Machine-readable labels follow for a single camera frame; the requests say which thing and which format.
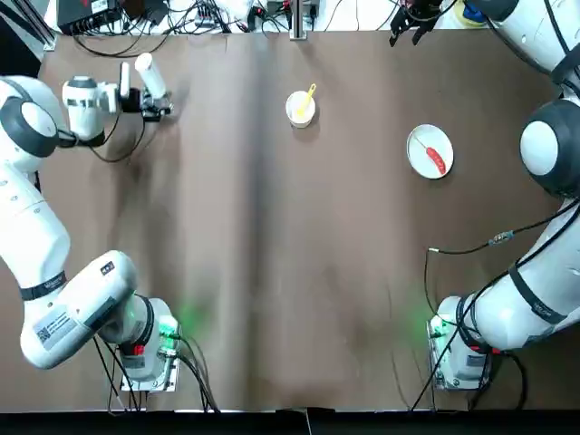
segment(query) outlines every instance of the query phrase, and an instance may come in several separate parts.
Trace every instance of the wire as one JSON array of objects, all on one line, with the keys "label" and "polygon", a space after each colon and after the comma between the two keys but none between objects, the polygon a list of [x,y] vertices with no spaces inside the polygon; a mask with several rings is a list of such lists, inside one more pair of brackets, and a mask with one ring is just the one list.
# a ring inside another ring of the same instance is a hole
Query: wire
[{"label": "wire", "polygon": [[196,342],[195,339],[191,338],[191,341],[195,344],[196,349],[198,350],[199,355],[201,357],[201,361],[203,363],[203,365],[201,367],[199,366],[199,361],[198,361],[195,353],[193,352],[193,349],[191,348],[191,345],[189,344],[189,342],[182,336],[180,336],[179,339],[188,347],[189,352],[191,353],[191,357],[192,357],[195,365],[198,367],[198,370],[201,372],[203,379],[206,383],[205,386],[206,386],[206,390],[208,393],[208,397],[213,403],[215,403],[216,401],[214,399],[214,394],[213,394],[213,391],[211,391],[211,386],[209,384],[208,362],[206,361],[206,357],[204,356],[203,352],[201,351],[201,348],[199,347],[198,342]]},{"label": "wire", "polygon": [[385,24],[387,24],[387,23],[389,22],[389,20],[391,19],[392,15],[393,15],[393,14],[395,13],[395,11],[396,11],[396,10],[399,8],[399,4],[398,4],[397,2],[395,2],[395,1],[392,1],[392,0],[391,0],[391,3],[393,3],[393,4],[394,4],[394,6],[392,7],[392,10],[391,10],[391,12],[389,13],[389,16],[387,16],[387,19],[386,19],[386,20],[384,20],[384,21],[381,23],[381,25],[380,25],[379,27],[377,27],[376,29],[374,29],[374,30],[381,30],[381,27],[383,27]]},{"label": "wire", "polygon": [[[97,353],[99,354],[99,358],[101,359],[102,368],[104,369],[105,373],[107,374],[107,379],[109,379],[109,385],[111,386],[111,389],[115,392],[115,397],[119,401],[119,404],[126,411],[127,408],[125,408],[125,406],[121,402],[121,398],[119,397],[119,392],[115,388],[115,385],[113,383],[113,379],[111,377],[111,374],[109,373],[109,369],[107,368],[107,363],[105,362],[105,359],[102,356],[101,347],[99,347],[99,344],[97,343],[97,339],[94,336],[92,338],[92,342],[94,343],[94,347],[97,349]],[[108,406],[107,411],[111,412],[111,396],[109,397],[109,406]]]},{"label": "wire", "polygon": [[517,369],[519,370],[519,374],[521,376],[522,387],[519,394],[519,400],[517,401],[516,410],[522,410],[524,405],[527,401],[527,370],[524,364],[519,360],[519,358],[512,352],[503,353],[504,356],[511,359],[515,364]]},{"label": "wire", "polygon": [[330,21],[328,22],[328,24],[326,25],[326,27],[324,28],[324,32],[326,32],[328,30],[328,27],[330,27],[330,23],[333,21],[334,18],[334,14],[336,13],[336,9],[338,9],[338,6],[340,6],[340,4],[343,2],[343,0],[338,0],[338,3],[336,4],[336,6],[334,7],[333,10],[333,14],[330,15]]},{"label": "wire", "polygon": [[[439,313],[437,313],[437,310],[435,310],[435,308],[433,307],[433,304],[431,303],[431,300],[429,297],[429,290],[427,288],[428,287],[427,271],[428,271],[428,267],[429,267],[429,252],[436,252],[438,254],[444,254],[444,255],[448,255],[448,256],[464,256],[467,254],[473,254],[473,253],[478,252],[481,249],[484,249],[486,247],[492,247],[492,246],[497,245],[503,241],[511,240],[515,235],[517,235],[519,233],[522,233],[522,232],[525,232],[525,231],[528,231],[530,229],[534,229],[537,227],[541,227],[544,224],[547,224],[548,222],[551,222],[552,220],[562,216],[563,214],[565,214],[566,212],[568,212],[569,210],[571,210],[573,207],[577,206],[578,204],[580,204],[580,198],[575,199],[574,201],[572,201],[570,204],[568,204],[564,208],[560,208],[555,214],[551,215],[550,217],[539,220],[533,224],[517,228],[513,231],[506,231],[504,233],[499,233],[497,236],[493,237],[488,242],[483,243],[479,246],[472,247],[471,249],[465,249],[462,251],[448,251],[448,250],[444,250],[444,249],[438,249],[435,247],[428,248],[425,251],[425,267],[424,267],[424,271],[423,271],[423,292],[425,294],[425,300],[427,301],[427,305],[429,306],[429,309],[431,310],[433,315],[436,317],[439,317],[440,320],[442,320],[443,322],[446,322],[448,324],[451,324],[452,326],[456,326],[456,327],[458,326],[457,324],[453,323],[452,321],[443,319],[439,315]],[[465,325],[463,325],[463,327],[465,329],[470,330],[473,333],[479,334],[479,331],[477,331],[473,328],[470,328],[470,327],[465,326]]]},{"label": "wire", "polygon": [[135,392],[133,391],[131,381],[129,380],[129,375],[127,374],[127,371],[125,370],[125,367],[123,367],[123,364],[121,364],[121,361],[119,361],[117,354],[112,350],[112,348],[109,346],[109,344],[107,342],[104,342],[104,341],[103,341],[103,343],[105,344],[105,346],[107,346],[109,353],[112,355],[112,357],[115,360],[115,362],[117,363],[117,365],[119,365],[119,368],[121,369],[121,371],[123,373],[123,376],[125,376],[125,379],[127,380],[127,384],[129,385],[130,396],[133,399],[133,403],[135,403],[135,407],[137,407],[137,400],[135,400]]},{"label": "wire", "polygon": [[213,412],[215,413],[220,413],[220,410],[218,408],[218,406],[215,404],[215,402],[210,398],[208,390],[206,388],[205,383],[203,382],[203,380],[199,377],[199,369],[191,363],[190,360],[188,360],[185,356],[183,356],[182,354],[178,354],[177,356],[188,368],[189,370],[193,373],[193,375],[195,376],[196,380],[198,381],[198,385],[199,385],[199,393],[201,395],[201,401],[202,401],[202,405],[204,405],[205,407],[205,402],[204,400],[207,400],[209,403],[209,406],[211,407],[211,409],[213,410]]},{"label": "wire", "polygon": [[[523,259],[523,260],[522,259],[519,259],[516,262],[516,267],[521,267],[521,266],[526,265],[527,263],[529,263],[530,261],[532,261],[534,258],[536,258],[538,255],[540,255],[542,252],[544,252],[544,250],[546,250],[549,246],[551,246],[562,234],[564,234],[564,232],[566,232],[566,230],[572,225],[572,223],[578,218],[579,215],[580,215],[580,208],[577,208],[576,211],[574,212],[574,215],[572,217],[570,217],[565,222],[565,224],[563,226],[561,226],[555,232],[555,234],[553,236],[551,236],[546,242],[544,242],[544,244],[542,246],[540,246],[538,249],[536,249],[532,254],[530,254],[529,256],[527,256],[525,259]],[[504,276],[507,276],[507,275],[508,275],[508,272],[507,271],[502,272],[501,274],[499,274],[496,277],[494,277],[491,281],[489,281],[486,285],[484,285],[480,290],[478,290],[476,292],[475,296],[471,299],[471,302],[469,302],[469,304],[466,307],[465,311],[461,315],[461,317],[460,317],[460,319],[458,321],[458,324],[459,325],[462,325],[463,324],[463,322],[465,320],[465,317],[468,315],[469,311],[471,310],[471,308],[473,307],[473,305],[477,302],[477,300],[481,297],[481,295],[483,295],[484,292],[487,289],[489,289],[491,286],[493,286],[497,281],[499,281],[501,278],[503,278]],[[435,373],[437,372],[437,369],[439,368],[439,366],[441,364],[441,361],[443,360],[443,357],[445,356],[445,353],[450,349],[451,344],[453,343],[453,340],[455,339],[455,337],[457,336],[458,333],[459,333],[459,327],[455,328],[455,331],[453,331],[453,333],[451,334],[450,339],[447,341],[447,344],[445,345],[445,347],[441,351],[440,357],[437,359],[437,361],[433,365],[433,368],[431,369],[430,376],[429,376],[428,380],[425,382],[425,384],[423,385],[423,388],[421,389],[421,392],[419,394],[419,397],[413,403],[413,406],[411,406],[410,411],[414,411],[415,408],[417,408],[417,405],[421,401],[421,398],[423,397],[423,394],[425,394],[425,391],[427,391],[427,389],[429,388],[429,385],[432,382],[433,377],[435,376]]]},{"label": "wire", "polygon": [[79,38],[79,36],[77,34],[74,34],[72,36],[72,38],[84,50],[86,50],[87,52],[89,52],[91,54],[94,54],[96,56],[100,56],[100,57],[112,57],[114,59],[130,59],[131,57],[139,56],[140,53],[134,53],[134,54],[125,54],[125,53],[128,52],[135,45],[137,45],[137,43],[139,42],[139,39],[143,36],[143,33],[144,32],[145,32],[145,30],[144,29],[141,29],[139,35],[137,36],[137,38],[135,39],[135,41],[133,41],[132,44],[129,47],[125,48],[124,50],[121,50],[120,52],[116,52],[116,53],[105,53],[105,52],[99,52],[98,50],[94,50],[91,47],[87,46],[83,41],[81,41],[81,38]]},{"label": "wire", "polygon": [[578,204],[580,204],[580,198],[575,199],[574,201],[572,201],[570,204],[568,204],[564,208],[560,208],[555,214],[553,214],[550,217],[547,217],[546,219],[540,220],[540,221],[538,221],[534,224],[531,224],[531,225],[526,225],[525,227],[514,229],[514,235],[522,233],[524,231],[528,231],[529,229],[541,227],[542,225],[547,224],[548,222],[551,222],[552,220],[564,215],[566,212],[570,211],[572,208],[574,208]]},{"label": "wire", "polygon": [[[444,319],[442,318],[439,313],[437,313],[437,310],[433,307],[430,297],[429,297],[429,291],[427,290],[427,270],[428,270],[428,264],[429,264],[429,249],[427,249],[425,251],[425,269],[423,272],[423,291],[425,293],[425,300],[427,301],[427,305],[429,306],[429,309],[431,310],[431,312],[433,313],[433,315],[435,317],[439,317],[440,320],[442,320],[443,322],[445,322],[446,324],[450,324],[452,326],[458,327],[458,325],[450,320]],[[479,331],[477,331],[476,329],[470,328],[466,325],[463,325],[462,327],[464,327],[465,329],[470,330],[472,333],[475,333],[477,335],[479,335]]]},{"label": "wire", "polygon": [[34,172],[34,187],[38,190],[38,193],[43,193],[43,189],[40,185],[40,175],[37,170]]},{"label": "wire", "polygon": [[471,398],[471,400],[469,400],[469,402],[468,402],[468,411],[474,411],[477,408],[479,401],[481,400],[483,395],[489,390],[489,387],[491,386],[493,381],[495,381],[495,379],[496,379],[497,372],[493,371],[493,365],[491,365],[491,370],[489,370],[488,381],[485,384],[483,383],[483,380],[485,377],[485,371],[488,367],[488,364],[493,363],[492,358],[494,356],[497,356],[499,358],[511,359],[516,364],[516,367],[519,370],[519,374],[521,377],[521,389],[520,389],[520,393],[519,393],[519,398],[517,400],[517,405],[514,408],[514,410],[515,411],[522,410],[524,408],[524,405],[527,402],[528,381],[527,381],[527,370],[526,370],[526,367],[524,366],[524,364],[512,352],[502,352],[498,355],[493,355],[493,354],[488,353],[488,354],[486,354],[486,360],[484,362],[483,372],[481,374],[481,377],[479,378],[478,390],[476,391],[473,398]]},{"label": "wire", "polygon": [[451,4],[449,6],[447,6],[447,8],[443,9],[442,11],[440,11],[438,14],[429,17],[429,18],[419,18],[418,16],[413,15],[410,11],[409,8],[405,5],[402,5],[401,7],[405,10],[405,12],[407,13],[407,15],[412,18],[415,21],[419,21],[420,23],[428,23],[429,21],[436,21],[439,20],[443,15],[445,15],[447,12],[449,12],[451,10],[451,8],[457,3],[458,0],[453,0],[451,2]]},{"label": "wire", "polygon": [[486,376],[486,370],[488,369],[488,365],[491,365],[491,359],[493,358],[492,353],[486,353],[486,359],[483,362],[483,368],[481,370],[481,376],[479,377],[479,384],[478,389],[474,396],[468,400],[468,411],[474,411],[479,404],[479,400],[483,396],[483,394],[489,389],[490,384],[492,383],[492,378],[488,377],[488,381],[483,383],[483,380]]},{"label": "wire", "polygon": [[[544,0],[544,5],[546,6],[547,15],[550,18],[550,23],[552,24],[552,28],[554,29],[554,32],[556,33],[556,38],[558,39],[558,42],[560,43],[562,50],[564,51],[565,54],[570,53],[570,49],[568,48],[568,44],[566,43],[566,39],[564,39],[564,36],[562,35],[562,31],[560,30],[560,26],[558,25],[558,22],[556,21],[556,17],[554,16],[554,9],[552,9],[552,5],[550,4],[550,2],[548,0]],[[574,67],[574,74],[575,74],[576,78],[580,81],[580,70],[578,70],[577,65]]]},{"label": "wire", "polygon": [[[107,138],[105,139],[105,142],[107,141],[107,139],[112,135],[112,132],[114,130],[114,128],[116,127],[116,122],[115,125],[113,125],[113,129],[111,130],[111,132],[109,133],[109,136],[107,136]],[[141,129],[141,133],[139,138],[135,141],[135,144],[131,147],[131,149],[129,151],[127,151],[125,154],[123,154],[122,156],[115,158],[115,159],[107,159],[106,157],[103,157],[101,154],[99,154],[94,147],[89,147],[89,150],[92,151],[92,153],[100,160],[100,161],[104,161],[105,163],[118,163],[122,160],[127,159],[128,157],[131,156],[131,154],[133,152],[135,152],[135,150],[139,147],[139,145],[141,144],[141,141],[143,140],[143,135],[145,134],[145,119],[143,119],[143,127]]]},{"label": "wire", "polygon": [[[115,367],[116,367],[115,360],[113,359],[111,363],[112,363],[112,374],[111,374],[111,378],[113,380],[115,380]],[[109,388],[109,400],[107,401],[107,410],[108,411],[111,411],[111,396],[112,396],[112,388],[113,388],[113,386],[114,385],[111,384],[111,387]]]}]

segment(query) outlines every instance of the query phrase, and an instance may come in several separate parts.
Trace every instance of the label sticker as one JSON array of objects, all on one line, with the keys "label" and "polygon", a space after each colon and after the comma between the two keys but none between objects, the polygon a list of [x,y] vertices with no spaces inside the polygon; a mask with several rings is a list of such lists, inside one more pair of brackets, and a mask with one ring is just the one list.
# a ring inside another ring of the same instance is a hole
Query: label sticker
[{"label": "label sticker", "polygon": [[94,0],[91,3],[92,12],[98,14],[100,11],[104,11],[109,7],[109,0]]},{"label": "label sticker", "polygon": [[124,356],[122,360],[126,369],[142,369],[145,367],[144,356]]},{"label": "label sticker", "polygon": [[107,275],[111,270],[115,268],[115,265],[110,261],[105,266],[101,267],[101,274],[103,276]]},{"label": "label sticker", "polygon": [[483,367],[486,364],[484,355],[468,355],[468,367]]},{"label": "label sticker", "polygon": [[43,345],[50,351],[66,334],[76,327],[76,322],[69,317],[66,306],[56,306],[48,315],[33,326],[33,330]]}]

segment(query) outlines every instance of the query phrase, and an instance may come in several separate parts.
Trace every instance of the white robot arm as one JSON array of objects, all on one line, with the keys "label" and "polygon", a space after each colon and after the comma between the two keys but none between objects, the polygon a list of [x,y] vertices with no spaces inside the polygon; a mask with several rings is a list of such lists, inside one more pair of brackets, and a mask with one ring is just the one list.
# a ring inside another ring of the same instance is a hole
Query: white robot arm
[{"label": "white robot arm", "polygon": [[440,304],[428,325],[431,360],[439,364],[436,385],[449,390],[479,388],[491,348],[521,348],[580,320],[580,2],[469,2],[562,86],[564,98],[530,117],[520,153],[535,181],[568,199],[566,212],[508,273],[481,292]]},{"label": "white robot arm", "polygon": [[[100,111],[103,106],[116,110],[115,89],[87,77],[65,84],[72,132],[80,140],[102,136]],[[23,354],[35,367],[51,369],[99,333],[120,346],[134,390],[166,390],[176,364],[160,346],[167,350],[166,324],[174,334],[177,326],[163,301],[135,294],[137,271],[131,260],[110,251],[70,280],[64,273],[71,240],[28,179],[59,145],[61,131],[71,134],[45,84],[0,77],[0,256],[24,301]]]}]

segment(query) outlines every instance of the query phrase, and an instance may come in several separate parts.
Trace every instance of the yellow spoon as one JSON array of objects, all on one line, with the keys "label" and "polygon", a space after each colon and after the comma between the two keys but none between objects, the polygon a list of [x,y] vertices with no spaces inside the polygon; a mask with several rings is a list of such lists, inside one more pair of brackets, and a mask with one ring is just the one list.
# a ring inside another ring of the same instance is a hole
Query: yellow spoon
[{"label": "yellow spoon", "polygon": [[305,110],[308,107],[308,104],[310,103],[312,96],[314,95],[314,91],[316,91],[316,83],[312,83],[310,85],[310,89],[308,90],[308,95],[306,95],[306,98],[304,98],[302,105],[298,108],[298,111],[296,113],[298,113],[299,117],[302,118],[305,116]]}]

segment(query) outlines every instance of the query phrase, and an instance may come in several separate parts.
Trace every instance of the green light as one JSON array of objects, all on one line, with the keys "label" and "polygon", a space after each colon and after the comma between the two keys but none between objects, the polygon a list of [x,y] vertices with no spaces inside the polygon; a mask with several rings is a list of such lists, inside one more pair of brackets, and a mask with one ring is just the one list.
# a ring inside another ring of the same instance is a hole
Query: green light
[{"label": "green light", "polygon": [[178,334],[178,321],[170,315],[162,315],[159,318],[159,334],[165,336],[176,336]]}]

